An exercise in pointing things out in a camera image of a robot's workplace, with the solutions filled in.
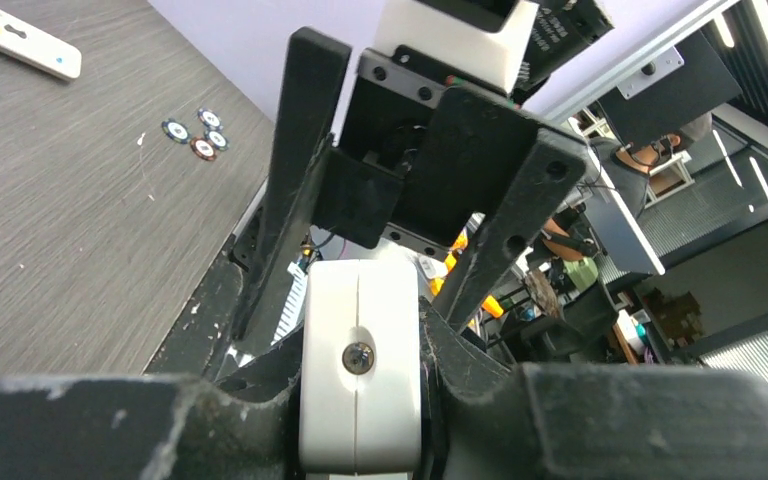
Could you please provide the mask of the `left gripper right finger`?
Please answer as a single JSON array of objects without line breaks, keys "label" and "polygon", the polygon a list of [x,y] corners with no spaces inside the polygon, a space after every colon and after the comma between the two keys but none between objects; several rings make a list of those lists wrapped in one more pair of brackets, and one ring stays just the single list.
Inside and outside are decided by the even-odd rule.
[{"label": "left gripper right finger", "polygon": [[422,479],[768,479],[768,384],[739,371],[500,365],[419,303]]}]

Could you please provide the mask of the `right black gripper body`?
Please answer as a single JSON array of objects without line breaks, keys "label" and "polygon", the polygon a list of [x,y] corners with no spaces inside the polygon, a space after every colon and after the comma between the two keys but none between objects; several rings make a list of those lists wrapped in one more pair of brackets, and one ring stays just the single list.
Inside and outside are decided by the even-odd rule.
[{"label": "right black gripper body", "polygon": [[495,210],[539,129],[471,75],[408,47],[366,50],[313,222],[441,256],[471,215]]}]

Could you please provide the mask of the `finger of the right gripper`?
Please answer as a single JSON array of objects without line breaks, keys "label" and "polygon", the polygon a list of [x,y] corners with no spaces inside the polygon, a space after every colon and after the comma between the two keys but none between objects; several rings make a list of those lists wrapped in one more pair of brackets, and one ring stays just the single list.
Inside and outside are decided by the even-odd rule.
[{"label": "finger of the right gripper", "polygon": [[351,49],[310,27],[289,39],[257,235],[234,247],[244,287],[232,323],[239,349],[265,353],[293,278],[288,271],[308,232],[332,143],[331,127]]},{"label": "finger of the right gripper", "polygon": [[433,307],[457,333],[533,243],[586,171],[588,147],[570,134],[541,128],[498,206],[485,215],[447,276]]}]

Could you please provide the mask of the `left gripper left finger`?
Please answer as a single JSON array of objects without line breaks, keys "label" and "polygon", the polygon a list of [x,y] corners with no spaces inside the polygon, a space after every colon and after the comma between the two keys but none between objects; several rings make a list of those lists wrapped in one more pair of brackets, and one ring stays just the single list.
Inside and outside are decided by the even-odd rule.
[{"label": "left gripper left finger", "polygon": [[0,479],[298,479],[303,332],[219,382],[0,377]]}]

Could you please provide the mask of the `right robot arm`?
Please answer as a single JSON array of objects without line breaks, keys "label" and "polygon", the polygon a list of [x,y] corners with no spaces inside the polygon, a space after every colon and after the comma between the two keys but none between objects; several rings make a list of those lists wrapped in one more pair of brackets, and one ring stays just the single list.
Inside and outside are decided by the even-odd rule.
[{"label": "right robot arm", "polygon": [[589,160],[582,140],[521,110],[520,74],[540,81],[610,29],[593,1],[389,1],[339,134],[331,126],[351,48],[295,31],[234,337],[270,343],[310,227],[443,258],[480,213],[434,302],[462,331]]}]

